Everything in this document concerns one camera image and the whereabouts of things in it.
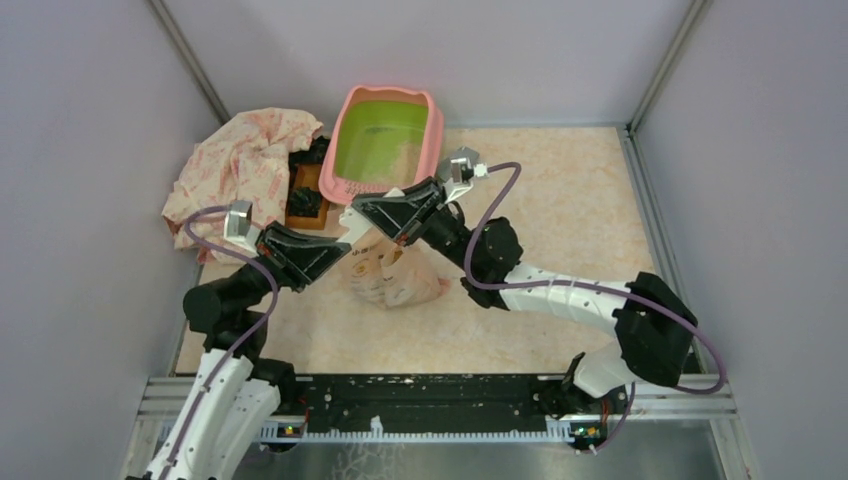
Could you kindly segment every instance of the pink litter box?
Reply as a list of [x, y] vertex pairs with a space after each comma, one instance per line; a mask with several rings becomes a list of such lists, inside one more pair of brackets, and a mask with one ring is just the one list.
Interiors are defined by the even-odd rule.
[[436, 172], [444, 116], [424, 91], [354, 87], [333, 128], [318, 187], [349, 205], [358, 193], [406, 188]]

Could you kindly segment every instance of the cable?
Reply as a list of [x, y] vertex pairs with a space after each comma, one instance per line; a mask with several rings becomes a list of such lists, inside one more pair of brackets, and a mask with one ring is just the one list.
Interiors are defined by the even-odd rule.
[[174, 439], [174, 445], [171, 447], [171, 453], [168, 454], [167, 458], [168, 465], [166, 465], [165, 468], [162, 469], [162, 474], [159, 476], [159, 480], [163, 480], [165, 477], [168, 476], [168, 472], [171, 470], [171, 465], [177, 459], [177, 454], [180, 451], [180, 446], [182, 445], [183, 440], [185, 440], [185, 436], [186, 433], [188, 433], [189, 426], [191, 426], [191, 420], [197, 413], [197, 409], [200, 406], [200, 401], [203, 399], [203, 396], [206, 394], [206, 392], [209, 391], [209, 386], [212, 384], [212, 381], [215, 379], [215, 376], [218, 374], [221, 368], [224, 367], [224, 364], [227, 362], [227, 360], [232, 358], [233, 352], [235, 352], [236, 349], [241, 346], [241, 344], [247, 341], [247, 339], [250, 338], [251, 335], [253, 335], [257, 330], [262, 328], [262, 325], [264, 325], [268, 321], [268, 319], [271, 317], [271, 312], [273, 312], [274, 308], [276, 308], [277, 306], [277, 299], [280, 295], [280, 289], [279, 287], [277, 287], [277, 281], [274, 280], [274, 276], [271, 274], [271, 272], [268, 271], [267, 268], [262, 266], [261, 263], [235, 250], [216, 245], [208, 240], [200, 238], [191, 229], [192, 224], [195, 223], [200, 217], [214, 213], [226, 212], [228, 209], [228, 206], [217, 205], [214, 207], [202, 208], [192, 213], [185, 221], [186, 235], [188, 235], [189, 238], [194, 240], [195, 243], [197, 243], [198, 245], [204, 246], [210, 250], [216, 250], [225, 255], [229, 255], [255, 268], [259, 273], [262, 274], [263, 277], [265, 277], [266, 280], [268, 280], [268, 283], [271, 284], [271, 304], [268, 306], [268, 310], [266, 310], [265, 313], [262, 314], [262, 317], [260, 317], [259, 320], [253, 324], [253, 326], [251, 326], [246, 332], [244, 332], [244, 334], [242, 334], [242, 336], [240, 336], [235, 341], [235, 343], [233, 343], [232, 346], [227, 349], [227, 352], [224, 354], [223, 357], [221, 357], [221, 360], [219, 360], [218, 363], [215, 364], [215, 366], [212, 368], [212, 371], [209, 373], [209, 375], [206, 376], [206, 381], [203, 383], [202, 388], [197, 393], [197, 396], [194, 397], [194, 401], [191, 403], [188, 413], [186, 414], [185, 421], [183, 422], [180, 431], [177, 433], [177, 438]]
[[692, 334], [695, 338], [698, 339], [701, 344], [706, 347], [707, 351], [710, 352], [713, 359], [716, 362], [716, 367], [718, 368], [718, 381], [712, 387], [705, 389], [695, 389], [688, 387], [674, 387], [675, 390], [691, 393], [691, 394], [700, 394], [700, 395], [709, 395], [711, 393], [718, 392], [721, 390], [721, 387], [727, 382], [727, 369], [724, 366], [724, 360], [721, 358], [721, 355], [718, 353], [718, 349], [715, 345], [708, 339], [700, 329], [687, 322], [686, 319], [681, 317], [680, 315], [672, 312], [668, 308], [649, 300], [640, 295], [636, 295], [631, 292], [626, 292], [624, 290], [618, 290], [616, 288], [610, 288], [603, 285], [595, 285], [592, 283], [579, 282], [579, 281], [569, 281], [569, 280], [554, 280], [550, 282], [548, 280], [536, 280], [532, 282], [520, 282], [520, 283], [482, 283], [474, 278], [474, 275], [471, 272], [471, 255], [474, 253], [474, 247], [477, 245], [477, 242], [480, 240], [480, 235], [483, 233], [483, 228], [486, 226], [486, 223], [492, 218], [492, 214], [501, 204], [504, 198], [506, 198], [509, 191], [515, 185], [515, 182], [518, 180], [518, 176], [521, 175], [521, 165], [517, 162], [506, 162], [501, 163], [499, 165], [495, 165], [489, 167], [489, 172], [497, 172], [499, 170], [504, 170], [507, 168], [514, 169], [514, 173], [504, 185], [504, 188], [498, 193], [495, 199], [492, 201], [492, 204], [489, 205], [489, 208], [486, 209], [486, 212], [483, 214], [483, 217], [480, 218], [480, 223], [477, 224], [477, 227], [474, 228], [474, 231], [471, 233], [471, 240], [468, 242], [468, 248], [465, 250], [465, 261], [463, 262], [463, 267], [465, 270], [465, 276], [468, 279], [468, 283], [473, 285], [476, 288], [481, 290], [508, 290], [515, 288], [535, 288], [535, 287], [549, 287], [552, 285], [558, 285], [562, 287], [577, 287], [582, 288], [584, 290], [591, 290], [593, 292], [603, 292], [608, 293], [610, 295], [615, 295], [618, 297], [626, 298], [627, 300], [632, 300], [636, 303], [640, 303], [662, 315], [665, 315], [669, 319], [679, 323], [686, 331]]

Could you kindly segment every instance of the marble-patterned surface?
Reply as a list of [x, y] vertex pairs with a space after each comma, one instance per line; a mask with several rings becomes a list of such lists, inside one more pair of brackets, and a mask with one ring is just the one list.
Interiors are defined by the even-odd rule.
[[[474, 148], [489, 165], [522, 164], [518, 184], [495, 216], [515, 226], [524, 261], [599, 280], [630, 280], [652, 270], [615, 129], [456, 129], [446, 131], [444, 144], [445, 151]], [[460, 200], [469, 227], [508, 176], [495, 173]], [[610, 341], [569, 320], [479, 308], [459, 285], [462, 272], [419, 245], [451, 279], [446, 295], [382, 310], [354, 297], [331, 270], [302, 294], [281, 293], [263, 356], [292, 362], [301, 373], [553, 372]], [[234, 270], [207, 265], [201, 281]], [[178, 372], [197, 368], [202, 342], [186, 332]]]

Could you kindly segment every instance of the pink plastic bin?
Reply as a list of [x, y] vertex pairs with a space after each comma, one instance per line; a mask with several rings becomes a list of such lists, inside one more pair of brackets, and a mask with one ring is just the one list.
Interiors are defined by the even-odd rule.
[[352, 181], [339, 177], [335, 173], [339, 134], [342, 130], [345, 116], [352, 106], [371, 101], [403, 102], [427, 107], [427, 123], [424, 128], [421, 156], [418, 160], [415, 180], [409, 185], [399, 186], [406, 188], [414, 185], [436, 172], [441, 153], [445, 120], [430, 94], [425, 91], [409, 90], [401, 87], [359, 85], [348, 93], [342, 111], [339, 113], [336, 125], [333, 128], [333, 137], [330, 140], [327, 155], [324, 157], [321, 176], [318, 179], [318, 187], [321, 190], [321, 194], [333, 203], [349, 205], [353, 201], [353, 197], [358, 193], [385, 192], [392, 188], [390, 185]]

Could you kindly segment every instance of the gray floor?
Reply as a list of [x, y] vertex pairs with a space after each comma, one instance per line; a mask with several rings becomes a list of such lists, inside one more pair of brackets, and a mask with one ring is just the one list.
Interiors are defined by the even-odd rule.
[[598, 457], [555, 445], [301, 445], [251, 450], [235, 480], [714, 480], [723, 474], [706, 422], [631, 422]]

